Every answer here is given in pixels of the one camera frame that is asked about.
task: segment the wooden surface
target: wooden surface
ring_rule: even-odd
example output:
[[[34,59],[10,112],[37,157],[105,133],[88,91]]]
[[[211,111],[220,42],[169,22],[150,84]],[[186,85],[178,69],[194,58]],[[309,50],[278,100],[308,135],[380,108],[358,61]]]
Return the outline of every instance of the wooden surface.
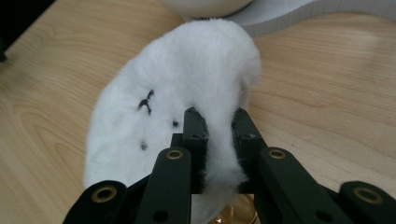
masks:
[[[182,23],[154,0],[58,0],[0,64],[0,219],[61,223],[83,191],[99,91]],[[396,23],[337,14],[255,39],[262,82],[250,115],[268,145],[321,184],[376,184],[396,197]]]

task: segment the white object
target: white object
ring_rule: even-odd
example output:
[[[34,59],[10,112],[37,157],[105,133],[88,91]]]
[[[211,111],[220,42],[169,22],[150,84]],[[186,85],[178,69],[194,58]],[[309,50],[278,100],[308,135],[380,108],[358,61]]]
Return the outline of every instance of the white object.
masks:
[[[314,16],[336,12],[368,13],[396,21],[396,0],[254,0],[224,19],[238,23],[254,37],[283,30]],[[188,16],[183,16],[183,19],[193,20]]]
[[[213,18],[230,15],[252,0],[158,0],[182,16]]]
[[[153,41],[100,94],[87,139],[85,186],[103,180],[130,186],[149,175],[172,134],[183,132],[184,111],[194,106],[210,136],[205,192],[192,198],[192,223],[207,223],[247,180],[231,122],[237,107],[247,109],[261,73],[259,51],[231,21],[186,23]]]

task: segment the black spot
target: black spot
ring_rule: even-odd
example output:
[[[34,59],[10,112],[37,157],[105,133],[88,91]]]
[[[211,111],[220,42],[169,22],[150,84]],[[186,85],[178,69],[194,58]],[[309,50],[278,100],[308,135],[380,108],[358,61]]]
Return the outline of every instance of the black spot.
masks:
[[[137,106],[137,109],[140,110],[143,107],[143,105],[145,105],[148,108],[148,114],[150,115],[151,107],[149,106],[149,98],[151,98],[152,95],[154,95],[154,90],[151,90],[148,93],[148,97],[139,103],[139,105]]]
[[[149,146],[148,146],[148,144],[147,144],[145,141],[142,141],[142,142],[140,143],[140,148],[142,148],[142,150],[146,150],[148,147],[149,147]]]
[[[174,120],[172,124],[173,124],[174,128],[178,127],[178,122],[177,121]]]

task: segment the pinched white fur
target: pinched white fur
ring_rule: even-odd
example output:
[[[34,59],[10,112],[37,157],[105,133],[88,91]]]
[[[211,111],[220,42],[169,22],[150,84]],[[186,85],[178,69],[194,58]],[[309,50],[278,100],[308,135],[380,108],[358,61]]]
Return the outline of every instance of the pinched white fur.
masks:
[[[238,106],[247,109],[261,69],[252,39],[230,21],[186,23],[153,41],[99,97],[87,139],[85,186],[103,180],[130,186],[149,175],[172,133],[183,132],[184,111],[194,106],[210,136],[205,192],[192,198],[192,223],[212,218],[247,180],[231,122]]]

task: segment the dark background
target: dark background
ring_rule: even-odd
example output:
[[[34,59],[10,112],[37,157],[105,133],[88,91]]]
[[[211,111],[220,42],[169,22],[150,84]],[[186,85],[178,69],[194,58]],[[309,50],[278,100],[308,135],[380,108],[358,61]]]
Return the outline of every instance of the dark background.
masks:
[[[52,2],[54,0],[0,0],[0,48],[5,50],[11,46]]]

